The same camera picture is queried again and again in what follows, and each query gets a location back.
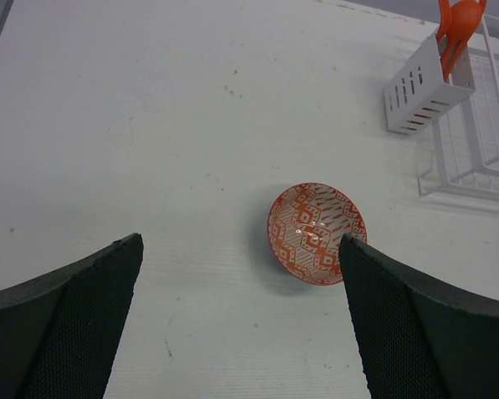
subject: white countertop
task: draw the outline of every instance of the white countertop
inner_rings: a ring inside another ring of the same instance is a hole
[[[16,0],[0,289],[136,231],[107,398],[369,397],[343,285],[282,272],[265,221],[333,185],[372,246],[499,299],[499,211],[419,198],[417,144],[384,129],[383,85],[433,29],[337,0]]]

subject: orange utensil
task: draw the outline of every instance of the orange utensil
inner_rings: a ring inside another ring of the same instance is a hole
[[[447,31],[451,26],[451,4],[449,0],[438,0],[440,6],[440,27],[436,33],[436,41],[439,43],[442,37],[447,35]]]
[[[461,0],[451,7],[451,25],[447,45],[442,54],[443,79],[447,80],[467,41],[481,23],[487,0]]]

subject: bowl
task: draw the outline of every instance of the bowl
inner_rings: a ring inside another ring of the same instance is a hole
[[[338,248],[345,233],[366,242],[366,227],[355,204],[320,183],[290,187],[268,216],[268,240],[279,263],[309,284],[342,282]]]

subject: utensil holder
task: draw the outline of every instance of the utensil holder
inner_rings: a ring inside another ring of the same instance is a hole
[[[450,83],[443,80],[440,48],[444,45],[445,41],[438,46],[433,33],[384,87],[389,131],[422,131],[475,91],[467,47],[452,70]]]

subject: white wire rack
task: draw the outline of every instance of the white wire rack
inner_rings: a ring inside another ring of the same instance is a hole
[[[487,20],[499,27],[498,18]],[[450,191],[499,200],[499,56],[483,27],[487,52],[470,49],[477,91],[433,122],[434,149],[418,176],[420,195]]]

